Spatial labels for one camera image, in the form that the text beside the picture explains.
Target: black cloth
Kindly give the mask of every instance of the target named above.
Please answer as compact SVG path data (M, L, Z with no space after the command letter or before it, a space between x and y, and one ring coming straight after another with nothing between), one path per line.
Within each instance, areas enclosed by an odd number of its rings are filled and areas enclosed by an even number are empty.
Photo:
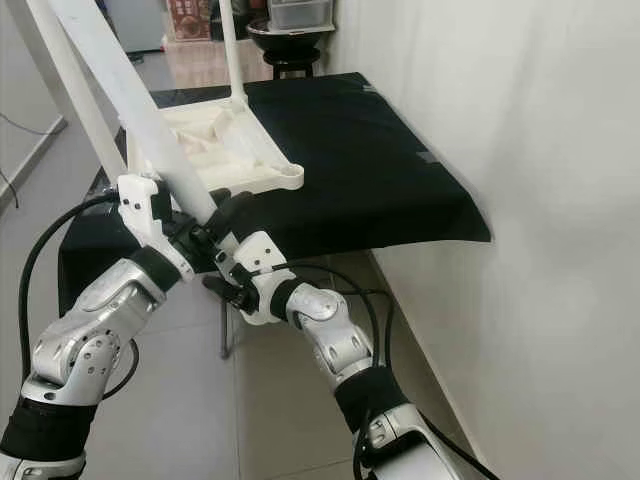
M289 259L434 240L491 240L476 205L359 73L246 85L299 190L256 195L243 237L264 229ZM153 92L159 107L229 96L228 87ZM117 138L124 151L125 138ZM60 305L136 243L115 211L84 215L60 247Z

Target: white wall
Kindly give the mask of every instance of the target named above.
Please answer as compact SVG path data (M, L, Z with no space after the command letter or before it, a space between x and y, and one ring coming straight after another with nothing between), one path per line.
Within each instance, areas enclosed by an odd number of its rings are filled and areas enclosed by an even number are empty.
M0 0L0 111L36 131L46 132L59 114L13 17ZM40 137L0 119L0 168L12 177ZM4 184L0 181L0 191Z
M640 478L640 2L338 0L362 72L471 187L491 245L376 256L505 479Z

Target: box on shelf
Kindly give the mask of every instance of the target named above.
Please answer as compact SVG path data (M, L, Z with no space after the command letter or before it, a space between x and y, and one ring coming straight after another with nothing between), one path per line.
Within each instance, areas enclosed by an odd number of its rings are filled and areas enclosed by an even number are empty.
M333 0L269 0L270 29L292 30L333 24Z
M208 0L167 0L167 6L175 41L209 39Z

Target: white bracket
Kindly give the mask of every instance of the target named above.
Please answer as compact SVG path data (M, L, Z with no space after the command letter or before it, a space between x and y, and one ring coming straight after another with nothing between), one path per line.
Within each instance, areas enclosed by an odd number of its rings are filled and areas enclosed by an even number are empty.
M287 261L266 232L249 235L233 253L233 259L249 272L268 269ZM253 284L260 294L260 305L251 315L242 312L244 319L252 325L280 322L279 318L271 315L271 298L278 285L289 278L295 278L295 275L288 269L254 277Z
M193 279L189 262L176 250L162 232L162 221L154 220L151 197L158 194L158 185L151 178L134 174L118 177L120 206L118 213L124 224L142 246L148 245L160 252L180 271L185 282Z

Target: black stool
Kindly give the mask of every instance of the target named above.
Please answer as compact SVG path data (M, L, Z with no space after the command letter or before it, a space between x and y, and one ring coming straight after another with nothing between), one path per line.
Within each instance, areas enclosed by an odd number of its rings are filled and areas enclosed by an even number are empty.
M320 58L320 50L279 50L264 52L265 62L273 67L273 79L280 80L282 72L298 72L304 70L307 78L313 77L313 62Z

